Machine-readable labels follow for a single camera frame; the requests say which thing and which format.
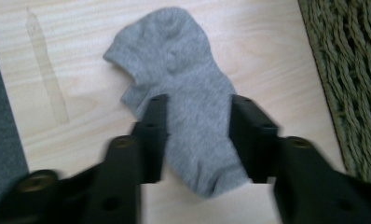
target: wood grain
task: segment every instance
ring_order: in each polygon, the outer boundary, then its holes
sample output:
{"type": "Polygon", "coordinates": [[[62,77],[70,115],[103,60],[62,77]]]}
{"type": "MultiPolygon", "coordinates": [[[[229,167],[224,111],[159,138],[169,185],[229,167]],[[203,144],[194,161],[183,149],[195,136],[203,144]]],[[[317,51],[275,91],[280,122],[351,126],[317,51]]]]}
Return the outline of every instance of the wood grain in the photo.
{"type": "MultiPolygon", "coordinates": [[[[135,118],[119,102],[131,78],[102,56],[115,34],[162,7],[187,9],[238,94],[253,98],[282,135],[315,142],[343,165],[296,0],[0,1],[0,69],[30,170],[73,175],[98,162],[108,139],[135,118]],[[34,47],[27,8],[41,26],[69,122],[57,122],[34,47]]],[[[144,189],[144,223],[279,223],[269,185],[246,185],[215,199],[190,192],[170,168],[144,189]]]]}

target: black plastic mount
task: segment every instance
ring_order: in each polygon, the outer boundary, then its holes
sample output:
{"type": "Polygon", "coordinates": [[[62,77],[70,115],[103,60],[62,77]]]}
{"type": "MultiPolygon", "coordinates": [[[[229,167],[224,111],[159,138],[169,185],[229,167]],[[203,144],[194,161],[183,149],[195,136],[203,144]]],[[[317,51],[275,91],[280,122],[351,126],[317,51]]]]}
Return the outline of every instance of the black plastic mount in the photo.
{"type": "Polygon", "coordinates": [[[168,97],[149,102],[131,135],[113,139],[102,163],[60,180],[50,170],[31,173],[0,202],[0,223],[141,223],[143,183],[160,180],[167,140],[168,97]]]}
{"type": "Polygon", "coordinates": [[[371,223],[371,184],[334,171],[311,142],[278,130],[253,101],[233,95],[229,136],[255,183],[276,177],[282,222],[371,223]]]}

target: woven rug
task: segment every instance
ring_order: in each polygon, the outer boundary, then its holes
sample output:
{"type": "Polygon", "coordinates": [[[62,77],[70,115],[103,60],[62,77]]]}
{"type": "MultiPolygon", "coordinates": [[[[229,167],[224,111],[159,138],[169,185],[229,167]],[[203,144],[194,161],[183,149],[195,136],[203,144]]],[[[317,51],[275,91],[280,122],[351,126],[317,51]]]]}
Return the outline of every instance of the woven rug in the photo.
{"type": "Polygon", "coordinates": [[[371,182],[371,0],[298,0],[349,175],[371,182]]]}

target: sock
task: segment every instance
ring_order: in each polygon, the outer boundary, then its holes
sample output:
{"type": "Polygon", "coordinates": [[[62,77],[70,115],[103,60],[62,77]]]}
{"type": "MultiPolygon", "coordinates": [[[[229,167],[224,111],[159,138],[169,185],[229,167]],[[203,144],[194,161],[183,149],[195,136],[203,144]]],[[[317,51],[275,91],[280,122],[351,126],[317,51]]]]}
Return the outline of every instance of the sock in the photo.
{"type": "Polygon", "coordinates": [[[228,138],[235,90],[185,10],[164,8],[125,27],[103,57],[133,77],[121,100],[137,119],[152,97],[169,95],[165,159],[192,190],[212,197],[249,181],[228,138]]]}

